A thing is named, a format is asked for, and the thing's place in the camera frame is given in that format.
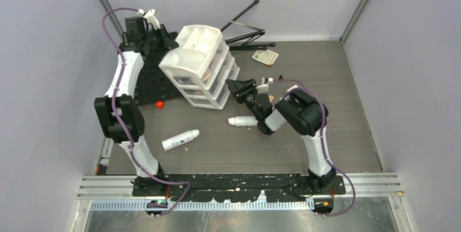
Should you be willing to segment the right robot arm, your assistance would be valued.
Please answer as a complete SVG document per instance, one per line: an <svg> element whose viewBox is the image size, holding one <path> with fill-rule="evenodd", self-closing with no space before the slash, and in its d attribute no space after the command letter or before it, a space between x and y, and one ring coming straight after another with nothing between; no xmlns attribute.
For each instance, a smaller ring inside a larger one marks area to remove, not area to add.
<svg viewBox="0 0 461 232"><path fill-rule="evenodd" d="M280 127L289 124L303 138L308 153L308 180L311 189L324 194L332 187L336 176L329 162L324 129L328 109L299 81L291 87L276 104L270 102L268 94L261 88L267 87L271 79L264 79L258 86L254 79L246 81L226 80L226 85L237 103L244 104L251 116L230 118L234 126L257 126L265 135L272 135Z"/></svg>

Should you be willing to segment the small white bottle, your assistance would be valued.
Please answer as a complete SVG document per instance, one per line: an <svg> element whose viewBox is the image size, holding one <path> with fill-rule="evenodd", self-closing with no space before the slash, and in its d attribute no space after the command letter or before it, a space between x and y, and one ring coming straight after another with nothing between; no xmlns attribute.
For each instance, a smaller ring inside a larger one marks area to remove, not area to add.
<svg viewBox="0 0 461 232"><path fill-rule="evenodd" d="M258 121L254 116L235 116L228 119L228 124L236 127L254 127Z"/></svg>

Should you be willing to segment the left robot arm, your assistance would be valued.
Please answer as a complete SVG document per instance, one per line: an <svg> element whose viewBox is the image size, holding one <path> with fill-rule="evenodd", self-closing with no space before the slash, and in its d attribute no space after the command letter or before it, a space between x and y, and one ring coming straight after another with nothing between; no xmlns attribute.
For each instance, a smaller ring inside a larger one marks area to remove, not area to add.
<svg viewBox="0 0 461 232"><path fill-rule="evenodd" d="M165 28L146 15L125 20L123 42L116 45L117 68L103 97L94 101L94 108L105 137L126 152L136 170L133 185L161 196L166 188L175 185L165 180L164 171L154 158L144 137L144 117L135 101L138 76L147 55L152 51L173 47Z"/></svg>

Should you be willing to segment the white plastic drawer organizer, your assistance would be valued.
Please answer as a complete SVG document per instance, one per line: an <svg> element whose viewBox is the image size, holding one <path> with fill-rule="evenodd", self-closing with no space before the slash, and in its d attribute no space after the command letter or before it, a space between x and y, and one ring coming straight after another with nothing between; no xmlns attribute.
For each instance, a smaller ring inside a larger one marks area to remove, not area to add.
<svg viewBox="0 0 461 232"><path fill-rule="evenodd" d="M165 54L159 68L193 107L222 110L230 91L226 80L236 80L240 67L215 27L189 25L182 28L175 41L179 47ZM213 74L201 81L209 64Z"/></svg>

